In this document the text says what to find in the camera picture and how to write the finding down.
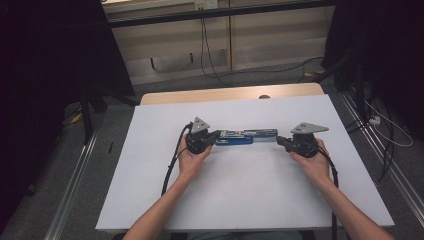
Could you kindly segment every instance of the black cable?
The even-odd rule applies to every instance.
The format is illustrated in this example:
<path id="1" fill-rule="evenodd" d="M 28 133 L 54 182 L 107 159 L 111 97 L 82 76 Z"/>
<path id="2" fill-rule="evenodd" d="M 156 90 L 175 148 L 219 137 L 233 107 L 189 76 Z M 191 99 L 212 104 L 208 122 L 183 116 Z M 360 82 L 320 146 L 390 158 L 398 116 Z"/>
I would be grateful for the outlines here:
<path id="1" fill-rule="evenodd" d="M 185 127 L 181 131 L 180 137 L 178 138 L 177 147 L 175 148 L 174 156 L 172 157 L 171 164 L 168 166 L 168 171 L 166 172 L 165 181 L 163 182 L 161 195 L 165 194 L 166 189 L 168 188 L 169 177 L 171 176 L 172 169 L 174 169 L 175 162 L 177 161 L 180 154 L 187 149 L 187 148 L 184 148 L 183 150 L 181 150 L 180 153 L 178 153 L 178 148 L 180 147 L 181 139 L 183 138 L 184 132 L 186 129 L 190 129 L 191 126 L 193 126 L 193 123 L 189 123 L 185 125 Z"/>
<path id="2" fill-rule="evenodd" d="M 390 166 L 393 162 L 393 155 L 395 153 L 395 145 L 393 144 L 393 138 L 394 138 L 394 128 L 393 128 L 393 123 L 391 121 L 392 119 L 392 114 L 390 112 L 390 109 L 387 107 L 386 105 L 386 111 L 387 111 L 387 115 L 389 118 L 389 124 L 387 123 L 386 119 L 383 118 L 384 124 L 386 125 L 387 129 L 390 132 L 390 141 L 387 142 L 385 148 L 384 148 L 384 152 L 383 152 L 383 167 L 381 169 L 381 174 L 380 177 L 377 179 L 377 183 L 380 184 L 381 180 L 383 180 L 384 176 L 387 174 L 387 172 L 390 169 Z M 386 160 L 387 155 L 388 155 L 388 151 L 389 148 L 391 147 L 391 152 L 390 152 L 390 156 L 389 156 L 389 160 Z"/>
<path id="3" fill-rule="evenodd" d="M 206 40 L 206 47 L 208 48 L 209 61 L 210 61 L 211 66 L 212 66 L 212 71 L 213 71 L 214 75 L 216 76 L 216 77 L 213 77 L 213 78 L 217 78 L 217 79 L 218 79 L 218 81 L 219 81 L 220 83 L 222 83 L 224 86 L 227 86 L 227 87 L 234 87 L 234 86 L 232 86 L 232 85 L 229 85 L 229 84 L 227 84 L 227 83 L 223 82 L 223 81 L 221 80 L 221 78 L 218 76 L 218 74 L 216 74 L 216 72 L 215 72 L 215 67 L 214 67 L 213 62 L 212 62 L 211 51 L 210 51 L 210 49 L 209 49 L 209 42 L 208 42 L 208 35 L 207 35 L 207 32 L 206 32 L 206 23 L 205 23 L 205 19 L 203 19 L 203 18 L 202 18 L 202 19 L 200 19 L 200 21 L 201 21 L 201 23 L 202 23 L 202 52 L 201 52 L 201 55 L 200 55 L 200 65 L 201 65 L 201 67 L 202 67 L 203 74 L 205 74 L 205 76 L 206 76 L 206 77 L 209 77 L 209 76 L 206 74 L 205 69 L 203 68 L 203 42 L 204 42 L 204 40 Z"/>
<path id="4" fill-rule="evenodd" d="M 243 72 L 229 72 L 229 73 L 225 73 L 225 74 L 222 74 L 222 75 L 218 75 L 216 73 L 216 71 L 215 71 L 215 67 L 214 67 L 213 62 L 212 62 L 212 57 L 211 57 L 209 43 L 208 43 L 208 36 L 207 36 L 205 19 L 202 18 L 202 19 L 200 19 L 200 21 L 201 21 L 201 24 L 202 24 L 202 50 L 201 50 L 201 54 L 200 54 L 200 66 L 202 68 L 202 72 L 203 72 L 203 74 L 206 77 L 208 77 L 208 78 L 217 78 L 223 85 L 228 86 L 228 87 L 234 87 L 234 86 L 231 86 L 231 85 L 223 82 L 221 80 L 221 78 L 226 77 L 226 76 L 230 76 L 230 75 L 235 75 L 235 74 L 243 74 L 243 73 L 279 73 L 279 72 L 286 72 L 286 71 L 294 70 L 294 69 L 299 68 L 299 67 L 302 67 L 302 66 L 304 67 L 306 63 L 309 63 L 309 62 L 311 62 L 313 60 L 324 58 L 324 57 L 309 58 L 309 59 L 306 59 L 305 61 L 303 61 L 302 64 L 296 65 L 294 67 L 286 68 L 286 69 L 281 69 L 281 70 L 250 70 L 250 71 L 243 71 Z M 212 76 L 211 75 L 208 75 L 205 72 L 205 69 L 203 67 L 203 52 L 204 52 L 203 45 L 204 45 L 204 42 L 205 41 L 206 41 L 206 46 L 207 46 L 207 49 L 208 49 L 209 61 L 211 63 L 212 70 L 213 70 L 213 73 L 214 73 Z"/>
<path id="5" fill-rule="evenodd" d="M 328 163 L 330 164 L 331 174 L 333 175 L 334 185 L 337 188 L 339 188 L 339 178 L 337 176 L 338 172 L 337 172 L 336 166 L 334 165 L 334 163 L 331 160 L 330 156 L 328 156 L 328 154 L 325 152 L 325 150 L 322 147 L 320 147 L 320 146 L 318 146 L 318 148 L 317 148 L 314 145 L 309 144 L 307 142 L 303 142 L 303 144 L 305 144 L 305 145 L 307 145 L 307 146 L 309 146 L 309 147 L 317 150 L 319 153 L 322 154 L 322 156 L 325 157 L 325 159 L 327 159 Z M 332 212 L 332 214 L 331 214 L 331 230 L 332 230 L 331 231 L 332 239 L 333 240 L 336 240 L 337 239 L 337 216 L 336 216 L 336 214 L 334 214 L 334 212 Z"/>

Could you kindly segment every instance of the person's right hand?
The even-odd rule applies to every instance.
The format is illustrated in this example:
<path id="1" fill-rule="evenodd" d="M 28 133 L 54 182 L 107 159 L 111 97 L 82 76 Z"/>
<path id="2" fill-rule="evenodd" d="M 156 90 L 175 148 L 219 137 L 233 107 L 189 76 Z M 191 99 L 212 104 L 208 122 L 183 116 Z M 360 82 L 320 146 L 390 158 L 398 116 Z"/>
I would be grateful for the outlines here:
<path id="1" fill-rule="evenodd" d="M 187 134 L 184 134 L 183 138 L 181 139 L 180 147 L 178 149 L 178 152 L 180 153 L 178 159 L 180 166 L 180 176 L 184 176 L 189 181 L 191 181 L 200 172 L 205 158 L 211 153 L 212 146 L 208 146 L 205 151 L 200 154 L 191 153 L 187 149 L 186 137 Z"/>
<path id="2" fill-rule="evenodd" d="M 318 146 L 329 155 L 324 142 L 318 138 L 316 140 Z M 290 152 L 290 157 L 302 166 L 306 176 L 308 176 L 309 180 L 311 180 L 316 187 L 322 187 L 323 184 L 328 183 L 328 180 L 331 182 L 328 160 L 321 153 L 318 152 L 311 158 L 305 158 L 295 152 Z"/>

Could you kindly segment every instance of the black curtain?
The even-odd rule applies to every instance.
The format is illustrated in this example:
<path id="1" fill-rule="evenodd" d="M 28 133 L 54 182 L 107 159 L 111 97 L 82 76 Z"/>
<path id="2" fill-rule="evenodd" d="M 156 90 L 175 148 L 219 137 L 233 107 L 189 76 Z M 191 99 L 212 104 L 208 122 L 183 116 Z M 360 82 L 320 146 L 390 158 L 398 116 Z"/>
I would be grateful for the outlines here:
<path id="1" fill-rule="evenodd" d="M 346 90 L 364 79 L 402 116 L 412 134 L 424 139 L 424 17 L 417 0 L 343 0 L 336 5 L 328 34 L 324 68 L 343 57 L 348 64 L 335 74 L 336 87 Z"/>
<path id="2" fill-rule="evenodd" d="M 107 23 L 99 0 L 0 0 L 0 232 L 36 182 L 63 110 L 81 89 L 98 84 L 134 95 Z"/>

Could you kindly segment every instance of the table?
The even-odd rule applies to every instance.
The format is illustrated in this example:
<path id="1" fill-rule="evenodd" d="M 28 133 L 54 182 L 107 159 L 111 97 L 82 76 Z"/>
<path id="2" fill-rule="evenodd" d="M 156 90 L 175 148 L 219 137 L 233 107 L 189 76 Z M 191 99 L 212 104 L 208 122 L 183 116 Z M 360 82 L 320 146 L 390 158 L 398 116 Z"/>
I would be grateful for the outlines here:
<path id="1" fill-rule="evenodd" d="M 142 105 L 164 103 L 189 103 L 208 101 L 228 101 L 237 99 L 259 99 L 322 95 L 324 92 L 317 83 L 300 83 L 271 86 L 220 88 L 207 90 L 149 93 L 141 99 Z"/>
<path id="2" fill-rule="evenodd" d="M 305 96 L 307 88 L 311 89 L 309 94 L 315 95 Z M 247 98 L 253 99 L 240 100 L 246 98 L 244 91 L 250 91 Z M 192 95 L 197 94 L 207 102 L 192 102 Z M 264 94 L 272 98 L 256 99 Z M 277 98 L 296 94 L 301 96 Z M 218 101 L 208 101 L 213 96 Z M 159 198 L 176 139 L 187 121 L 194 119 L 195 116 L 191 117 L 194 113 L 208 122 L 212 131 L 277 128 L 279 135 L 288 137 L 300 120 L 329 127 L 329 132 L 316 136 L 324 139 L 331 153 L 339 172 L 340 189 L 377 224 L 394 224 L 330 99 L 323 95 L 319 85 L 302 84 L 143 97 L 142 105 L 134 112 L 96 229 L 128 229 Z M 177 173 L 176 166 L 170 184 Z M 300 166 L 281 146 L 262 142 L 215 146 L 165 230 L 265 231 L 329 227 L 331 210 Z"/>

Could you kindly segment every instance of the white board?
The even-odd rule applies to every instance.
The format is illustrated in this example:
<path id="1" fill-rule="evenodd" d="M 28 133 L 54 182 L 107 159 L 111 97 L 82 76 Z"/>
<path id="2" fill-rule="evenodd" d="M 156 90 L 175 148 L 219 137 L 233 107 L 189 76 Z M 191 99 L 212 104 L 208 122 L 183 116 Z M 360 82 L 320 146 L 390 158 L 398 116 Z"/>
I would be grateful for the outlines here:
<path id="1" fill-rule="evenodd" d="M 199 116 L 214 130 L 328 127 L 324 140 L 340 189 L 382 226 L 394 225 L 327 95 L 136 107 L 96 229 L 129 229 L 161 194 L 183 127 Z M 178 164 L 170 186 L 178 174 Z M 167 230 L 279 230 L 331 226 L 331 210 L 300 166 L 275 142 L 214 146 L 181 198 Z"/>

